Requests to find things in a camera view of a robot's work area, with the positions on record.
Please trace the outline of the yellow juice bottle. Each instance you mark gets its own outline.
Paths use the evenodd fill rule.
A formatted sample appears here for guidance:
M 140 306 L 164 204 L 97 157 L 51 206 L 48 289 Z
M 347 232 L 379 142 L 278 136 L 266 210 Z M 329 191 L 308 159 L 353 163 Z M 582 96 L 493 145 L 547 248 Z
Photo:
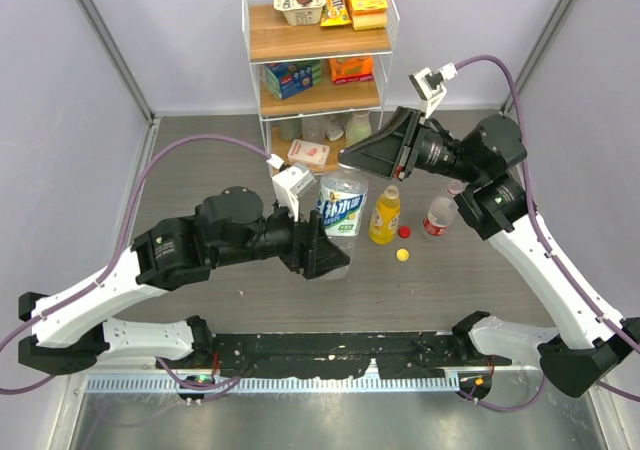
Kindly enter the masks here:
M 397 232 L 401 213 L 399 188 L 389 185 L 374 206 L 369 223 L 369 237 L 379 245 L 390 243 Z

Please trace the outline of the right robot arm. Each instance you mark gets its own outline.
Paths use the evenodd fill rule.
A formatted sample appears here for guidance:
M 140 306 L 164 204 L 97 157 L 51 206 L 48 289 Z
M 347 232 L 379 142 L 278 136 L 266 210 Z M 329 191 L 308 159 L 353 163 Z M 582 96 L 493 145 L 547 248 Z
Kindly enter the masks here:
M 415 170 L 459 180 L 458 213 L 502 254 L 551 316 L 551 328 L 515 324 L 482 311 L 453 328 L 451 350 L 465 365 L 499 356 L 539 368 L 570 397 L 580 397 L 639 348 L 639 320 L 624 318 L 555 244 L 527 191 L 510 171 L 527 157 L 516 122 L 499 114 L 455 139 L 434 118 L 398 108 L 372 136 L 347 147 L 342 165 L 385 179 Z

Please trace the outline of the small blue-label water bottle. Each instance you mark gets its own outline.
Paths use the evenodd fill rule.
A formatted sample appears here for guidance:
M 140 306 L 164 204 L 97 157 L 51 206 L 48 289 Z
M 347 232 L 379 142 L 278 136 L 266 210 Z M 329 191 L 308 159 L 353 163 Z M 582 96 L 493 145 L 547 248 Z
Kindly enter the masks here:
M 365 174 L 349 166 L 324 173 L 316 210 L 331 242 L 353 259 L 368 194 Z

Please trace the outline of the clear red-label water bottle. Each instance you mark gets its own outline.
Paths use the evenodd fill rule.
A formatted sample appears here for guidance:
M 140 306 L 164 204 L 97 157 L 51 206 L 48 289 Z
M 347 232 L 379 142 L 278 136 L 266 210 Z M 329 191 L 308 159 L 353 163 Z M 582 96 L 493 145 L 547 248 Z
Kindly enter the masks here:
M 445 190 L 441 191 L 430 203 L 423 219 L 424 234 L 428 238 L 444 235 L 458 215 L 455 197 L 464 190 L 464 184 L 452 180 Z

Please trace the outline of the red bottle cap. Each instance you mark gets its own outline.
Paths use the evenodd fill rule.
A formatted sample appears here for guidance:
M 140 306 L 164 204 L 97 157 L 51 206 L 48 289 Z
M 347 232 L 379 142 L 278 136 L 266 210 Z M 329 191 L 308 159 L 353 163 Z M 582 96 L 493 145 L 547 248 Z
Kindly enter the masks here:
M 408 226 L 401 226 L 398 229 L 398 235 L 401 238 L 408 238 L 411 235 L 411 229 Z

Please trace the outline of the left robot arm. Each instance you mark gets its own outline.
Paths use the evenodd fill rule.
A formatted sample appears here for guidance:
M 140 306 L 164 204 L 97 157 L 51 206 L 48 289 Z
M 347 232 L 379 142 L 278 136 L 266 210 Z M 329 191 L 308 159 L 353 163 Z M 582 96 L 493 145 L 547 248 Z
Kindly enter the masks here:
M 191 216 L 169 218 L 139 235 L 112 267 L 53 296 L 19 299 L 23 321 L 36 319 L 18 344 L 20 364 L 68 375 L 111 359 L 159 357 L 174 368 L 202 368 L 216 343 L 198 316 L 165 324 L 126 322 L 117 313 L 181 287 L 205 282 L 213 270 L 270 258 L 311 280 L 349 264 L 321 215 L 294 217 L 275 205 L 269 217 L 254 192 L 230 187 Z

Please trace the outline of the yellow bottle cap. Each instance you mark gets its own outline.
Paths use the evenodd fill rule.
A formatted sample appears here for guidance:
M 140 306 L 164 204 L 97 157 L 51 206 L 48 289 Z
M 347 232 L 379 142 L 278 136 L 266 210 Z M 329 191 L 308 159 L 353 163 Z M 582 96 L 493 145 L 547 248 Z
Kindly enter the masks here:
M 409 259 L 409 252 L 406 249 L 399 249 L 396 252 L 396 258 L 398 261 L 404 262 L 407 261 Z

